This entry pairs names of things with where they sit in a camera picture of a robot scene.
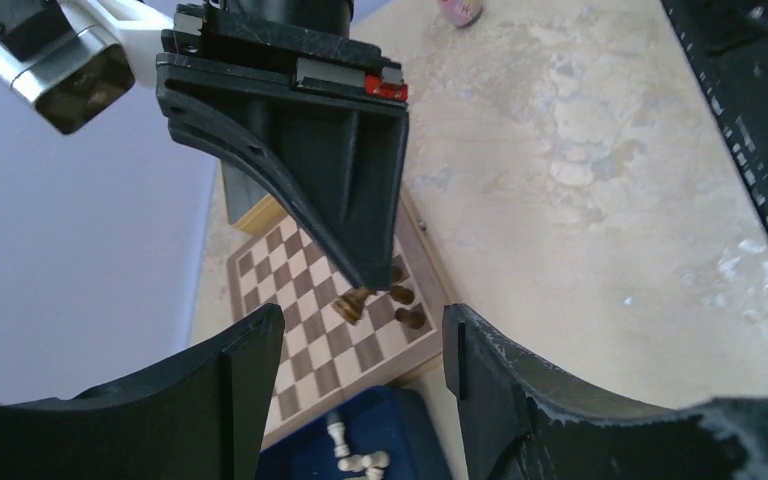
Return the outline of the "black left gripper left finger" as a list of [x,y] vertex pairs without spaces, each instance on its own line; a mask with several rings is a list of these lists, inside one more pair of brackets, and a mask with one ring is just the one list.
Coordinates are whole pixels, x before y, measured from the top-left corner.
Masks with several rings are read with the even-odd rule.
[[281,356],[267,304],[71,399],[0,405],[0,479],[251,479]]

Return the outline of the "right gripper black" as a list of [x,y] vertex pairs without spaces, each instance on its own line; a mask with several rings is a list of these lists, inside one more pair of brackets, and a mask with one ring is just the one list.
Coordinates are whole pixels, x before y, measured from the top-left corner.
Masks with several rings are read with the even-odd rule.
[[[409,131],[400,63],[351,3],[182,3],[155,94],[172,139],[256,181],[355,287],[390,281]],[[252,111],[263,99],[271,113]]]

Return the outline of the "dark wooden rook corner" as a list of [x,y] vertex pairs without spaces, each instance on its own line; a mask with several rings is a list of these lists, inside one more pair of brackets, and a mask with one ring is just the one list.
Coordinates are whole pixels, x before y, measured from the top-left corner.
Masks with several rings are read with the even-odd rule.
[[398,308],[394,313],[394,318],[412,330],[423,328],[427,322],[426,315],[422,311],[405,308]]

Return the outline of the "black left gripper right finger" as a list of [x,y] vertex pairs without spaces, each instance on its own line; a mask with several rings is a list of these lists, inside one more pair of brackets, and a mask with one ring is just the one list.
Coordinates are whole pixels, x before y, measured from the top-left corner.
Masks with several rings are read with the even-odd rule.
[[473,479],[768,479],[768,397],[678,410],[593,385],[465,304],[445,308],[446,384]]

